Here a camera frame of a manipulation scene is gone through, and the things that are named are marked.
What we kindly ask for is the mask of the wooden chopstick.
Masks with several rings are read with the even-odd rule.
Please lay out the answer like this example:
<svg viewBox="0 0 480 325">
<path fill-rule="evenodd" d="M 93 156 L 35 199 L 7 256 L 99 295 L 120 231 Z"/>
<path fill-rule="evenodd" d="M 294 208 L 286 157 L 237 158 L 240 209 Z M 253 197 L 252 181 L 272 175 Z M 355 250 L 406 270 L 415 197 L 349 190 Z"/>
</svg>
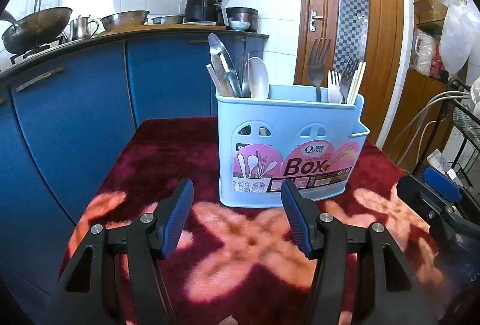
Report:
<svg viewBox="0 0 480 325">
<path fill-rule="evenodd" d="M 353 73 L 353 76 L 349 85 L 348 95 L 346 96 L 346 104 L 351 104 L 352 97 L 354 94 L 354 88 L 356 86 L 357 79 L 360 76 L 361 65 L 362 63 L 358 63 Z"/>
<path fill-rule="evenodd" d="M 365 74 L 365 68 L 366 68 L 366 62 L 363 62 L 357 69 L 357 75 L 356 75 L 355 82 L 353 83 L 353 86 L 352 86 L 352 93 L 349 99 L 349 104 L 354 104 L 356 101 L 356 97 L 359 93 L 363 76 Z"/>
</svg>

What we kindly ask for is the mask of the beige plastic fork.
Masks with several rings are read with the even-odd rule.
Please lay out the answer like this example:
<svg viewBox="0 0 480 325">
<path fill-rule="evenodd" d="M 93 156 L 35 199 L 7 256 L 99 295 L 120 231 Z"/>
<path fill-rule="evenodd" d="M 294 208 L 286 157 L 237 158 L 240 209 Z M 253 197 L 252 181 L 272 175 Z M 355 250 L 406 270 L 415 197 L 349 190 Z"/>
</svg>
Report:
<svg viewBox="0 0 480 325">
<path fill-rule="evenodd" d="M 343 102 L 341 75 L 331 69 L 328 71 L 327 88 L 328 102 L 332 104 L 341 104 Z"/>
</svg>

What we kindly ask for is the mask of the steel fork with long handle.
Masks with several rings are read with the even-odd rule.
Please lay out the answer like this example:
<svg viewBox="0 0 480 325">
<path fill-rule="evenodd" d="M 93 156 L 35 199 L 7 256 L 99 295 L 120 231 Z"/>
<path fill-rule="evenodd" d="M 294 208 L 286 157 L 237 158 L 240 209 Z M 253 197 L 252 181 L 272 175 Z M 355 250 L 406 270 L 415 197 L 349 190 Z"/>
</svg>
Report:
<svg viewBox="0 0 480 325">
<path fill-rule="evenodd" d="M 307 62 L 307 77 L 316 88 L 316 101 L 321 102 L 321 84 L 326 69 L 326 56 L 331 44 L 330 38 L 315 39 Z"/>
</svg>

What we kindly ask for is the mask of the white plastic spoon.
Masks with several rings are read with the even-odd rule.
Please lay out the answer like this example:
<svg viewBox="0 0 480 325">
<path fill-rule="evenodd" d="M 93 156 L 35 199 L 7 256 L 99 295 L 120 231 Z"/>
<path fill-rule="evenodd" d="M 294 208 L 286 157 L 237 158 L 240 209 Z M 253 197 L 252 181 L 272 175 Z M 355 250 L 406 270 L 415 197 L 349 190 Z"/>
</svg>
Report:
<svg viewBox="0 0 480 325">
<path fill-rule="evenodd" d="M 252 57 L 249 59 L 248 76 L 251 97 L 266 100 L 269 97 L 269 75 L 261 58 Z"/>
</svg>

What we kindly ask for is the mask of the thin beige chopstick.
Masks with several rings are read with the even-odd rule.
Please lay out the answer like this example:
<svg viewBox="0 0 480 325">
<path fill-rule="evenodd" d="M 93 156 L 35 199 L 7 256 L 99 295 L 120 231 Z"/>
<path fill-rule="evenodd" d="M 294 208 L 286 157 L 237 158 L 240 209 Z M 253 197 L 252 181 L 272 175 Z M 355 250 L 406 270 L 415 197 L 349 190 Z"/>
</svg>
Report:
<svg viewBox="0 0 480 325">
<path fill-rule="evenodd" d="M 224 95 L 224 89 L 222 88 L 222 85 L 220 83 L 220 80 L 219 80 L 218 76 L 216 76 L 214 68 L 210 64 L 207 64 L 206 69 L 208 70 L 208 74 L 211 78 L 211 81 L 216 88 L 216 92 L 219 93 L 220 96 L 223 96 Z"/>
</svg>

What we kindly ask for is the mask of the steel table knife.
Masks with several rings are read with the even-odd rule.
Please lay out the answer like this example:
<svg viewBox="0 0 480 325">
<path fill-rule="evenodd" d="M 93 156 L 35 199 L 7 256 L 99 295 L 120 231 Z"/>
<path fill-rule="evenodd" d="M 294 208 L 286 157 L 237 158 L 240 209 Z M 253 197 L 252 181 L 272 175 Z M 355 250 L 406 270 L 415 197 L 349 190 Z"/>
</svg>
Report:
<svg viewBox="0 0 480 325">
<path fill-rule="evenodd" d="M 233 67 L 233 62 L 223 42 L 216 34 L 208 35 L 210 47 L 211 65 L 214 67 L 219 79 L 224 96 L 242 98 L 242 89 L 239 83 L 238 73 Z"/>
</svg>

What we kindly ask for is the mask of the small steel fork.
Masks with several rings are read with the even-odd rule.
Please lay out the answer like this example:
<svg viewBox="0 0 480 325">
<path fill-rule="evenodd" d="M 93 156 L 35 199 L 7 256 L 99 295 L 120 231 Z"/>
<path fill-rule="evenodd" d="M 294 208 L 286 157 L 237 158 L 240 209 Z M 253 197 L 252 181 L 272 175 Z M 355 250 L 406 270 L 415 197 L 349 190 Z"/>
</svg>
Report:
<svg viewBox="0 0 480 325">
<path fill-rule="evenodd" d="M 347 103 L 347 96 L 359 63 L 359 59 L 350 57 L 341 72 L 340 91 L 343 96 L 343 103 Z"/>
</svg>

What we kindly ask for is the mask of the white plastic bag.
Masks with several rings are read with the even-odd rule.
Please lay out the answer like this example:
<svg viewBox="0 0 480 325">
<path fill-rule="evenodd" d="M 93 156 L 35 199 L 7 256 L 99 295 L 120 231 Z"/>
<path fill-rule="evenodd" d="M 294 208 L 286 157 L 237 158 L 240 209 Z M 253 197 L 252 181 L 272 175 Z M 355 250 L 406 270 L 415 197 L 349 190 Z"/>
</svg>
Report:
<svg viewBox="0 0 480 325">
<path fill-rule="evenodd" d="M 472 0 L 448 5 L 440 38 L 439 54 L 450 74 L 458 73 L 470 56 L 479 36 L 479 10 Z"/>
</svg>

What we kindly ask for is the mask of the blue base cabinets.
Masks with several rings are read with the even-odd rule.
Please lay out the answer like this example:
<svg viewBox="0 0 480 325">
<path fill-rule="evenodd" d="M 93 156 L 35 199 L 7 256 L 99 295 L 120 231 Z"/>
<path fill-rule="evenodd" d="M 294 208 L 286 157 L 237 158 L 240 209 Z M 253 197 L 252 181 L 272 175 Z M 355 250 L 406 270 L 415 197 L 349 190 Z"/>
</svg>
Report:
<svg viewBox="0 0 480 325">
<path fill-rule="evenodd" d="M 35 324 L 137 127 L 216 114 L 207 30 L 71 42 L 1 73 L 1 279 Z"/>
</svg>

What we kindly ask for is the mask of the wooden door with glass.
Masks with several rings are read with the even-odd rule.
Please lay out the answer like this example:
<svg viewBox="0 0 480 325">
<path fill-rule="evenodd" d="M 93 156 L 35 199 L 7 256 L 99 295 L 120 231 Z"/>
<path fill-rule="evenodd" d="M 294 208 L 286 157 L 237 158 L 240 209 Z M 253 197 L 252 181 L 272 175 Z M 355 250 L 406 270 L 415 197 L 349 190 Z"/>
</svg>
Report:
<svg viewBox="0 0 480 325">
<path fill-rule="evenodd" d="M 294 82 L 307 85 L 315 40 L 329 42 L 325 67 L 343 71 L 349 59 L 366 64 L 360 94 L 368 139 L 381 135 L 395 87 L 404 29 L 404 0 L 301 0 Z"/>
</svg>

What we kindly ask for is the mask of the small white bowl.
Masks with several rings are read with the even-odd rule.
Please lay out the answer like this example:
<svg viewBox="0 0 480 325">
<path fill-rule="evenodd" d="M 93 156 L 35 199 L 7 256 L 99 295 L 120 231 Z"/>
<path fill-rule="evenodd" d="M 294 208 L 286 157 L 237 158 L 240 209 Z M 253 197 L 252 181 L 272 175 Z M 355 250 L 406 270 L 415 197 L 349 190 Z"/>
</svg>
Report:
<svg viewBox="0 0 480 325">
<path fill-rule="evenodd" d="M 229 27 L 234 31 L 247 31 L 251 23 L 241 20 L 230 20 Z"/>
</svg>

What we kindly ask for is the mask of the dark rice cooker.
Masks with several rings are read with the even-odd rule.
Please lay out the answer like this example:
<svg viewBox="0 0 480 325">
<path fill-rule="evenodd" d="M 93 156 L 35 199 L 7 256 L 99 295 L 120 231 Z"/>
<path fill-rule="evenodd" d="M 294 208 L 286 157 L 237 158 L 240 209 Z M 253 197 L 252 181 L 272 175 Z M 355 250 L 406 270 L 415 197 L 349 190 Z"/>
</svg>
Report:
<svg viewBox="0 0 480 325">
<path fill-rule="evenodd" d="M 250 22 L 247 32 L 256 33 L 258 31 L 259 13 L 256 9 L 250 7 L 228 7 L 226 9 L 227 17 L 230 20 L 241 20 Z"/>
</svg>

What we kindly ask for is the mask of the steel colander bowl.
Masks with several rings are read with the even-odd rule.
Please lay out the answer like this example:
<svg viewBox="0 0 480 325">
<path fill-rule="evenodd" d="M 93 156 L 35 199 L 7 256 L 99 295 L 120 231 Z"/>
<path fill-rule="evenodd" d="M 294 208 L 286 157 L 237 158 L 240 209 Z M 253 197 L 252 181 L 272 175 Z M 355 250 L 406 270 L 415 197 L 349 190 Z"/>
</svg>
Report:
<svg viewBox="0 0 480 325">
<path fill-rule="evenodd" d="M 105 16 L 101 19 L 101 23 L 105 31 L 111 32 L 119 28 L 145 25 L 149 14 L 150 12 L 147 10 L 118 12 L 109 16 Z"/>
</svg>

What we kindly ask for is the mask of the small steel bowl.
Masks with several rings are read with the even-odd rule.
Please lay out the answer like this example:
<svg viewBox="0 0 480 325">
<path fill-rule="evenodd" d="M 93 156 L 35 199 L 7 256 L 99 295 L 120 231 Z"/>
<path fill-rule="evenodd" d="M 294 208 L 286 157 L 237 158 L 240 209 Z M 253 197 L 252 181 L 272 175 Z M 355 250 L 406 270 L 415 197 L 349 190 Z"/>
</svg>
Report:
<svg viewBox="0 0 480 325">
<path fill-rule="evenodd" d="M 182 14 L 157 16 L 152 18 L 152 23 L 154 25 L 181 25 L 183 22 L 184 16 Z"/>
</svg>

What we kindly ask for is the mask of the black air fryer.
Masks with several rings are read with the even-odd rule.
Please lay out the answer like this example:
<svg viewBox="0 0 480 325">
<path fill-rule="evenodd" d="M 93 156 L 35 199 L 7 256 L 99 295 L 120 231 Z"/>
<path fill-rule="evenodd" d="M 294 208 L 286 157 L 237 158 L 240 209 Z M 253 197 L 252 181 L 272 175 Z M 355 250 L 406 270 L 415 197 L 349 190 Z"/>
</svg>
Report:
<svg viewBox="0 0 480 325">
<path fill-rule="evenodd" d="M 230 25 L 222 0 L 187 0 L 184 21 L 210 21 L 225 27 Z"/>
</svg>

